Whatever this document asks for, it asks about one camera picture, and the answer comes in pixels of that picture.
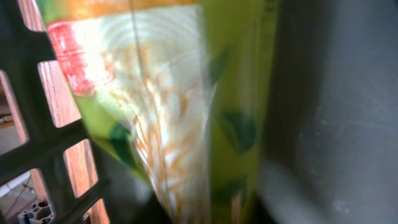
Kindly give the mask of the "green noodle snack pack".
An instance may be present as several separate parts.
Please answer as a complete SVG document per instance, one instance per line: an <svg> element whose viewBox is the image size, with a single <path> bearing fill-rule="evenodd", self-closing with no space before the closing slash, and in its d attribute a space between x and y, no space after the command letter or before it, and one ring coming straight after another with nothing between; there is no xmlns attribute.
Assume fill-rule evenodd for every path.
<svg viewBox="0 0 398 224"><path fill-rule="evenodd" d="M278 1L37 1L86 128L174 223L250 223Z"/></svg>

